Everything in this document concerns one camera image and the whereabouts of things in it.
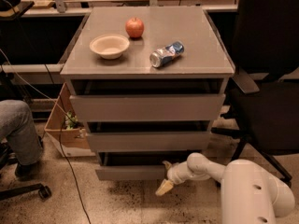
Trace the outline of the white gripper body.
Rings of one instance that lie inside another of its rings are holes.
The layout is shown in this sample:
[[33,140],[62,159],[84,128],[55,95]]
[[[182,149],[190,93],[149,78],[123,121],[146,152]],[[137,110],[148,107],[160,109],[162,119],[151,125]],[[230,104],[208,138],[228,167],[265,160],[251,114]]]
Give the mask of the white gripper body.
[[190,178],[190,169],[186,162],[171,164],[167,178],[175,185],[182,184]]

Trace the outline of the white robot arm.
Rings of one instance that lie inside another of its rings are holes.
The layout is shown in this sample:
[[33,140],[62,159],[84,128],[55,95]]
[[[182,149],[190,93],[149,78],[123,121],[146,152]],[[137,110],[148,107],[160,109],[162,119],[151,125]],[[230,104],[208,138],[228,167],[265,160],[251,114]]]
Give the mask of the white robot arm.
[[295,207],[289,186],[253,161],[222,165],[193,153],[184,162],[164,165],[166,179],[156,190],[158,196],[187,180],[213,178],[221,184],[221,224],[277,224]]

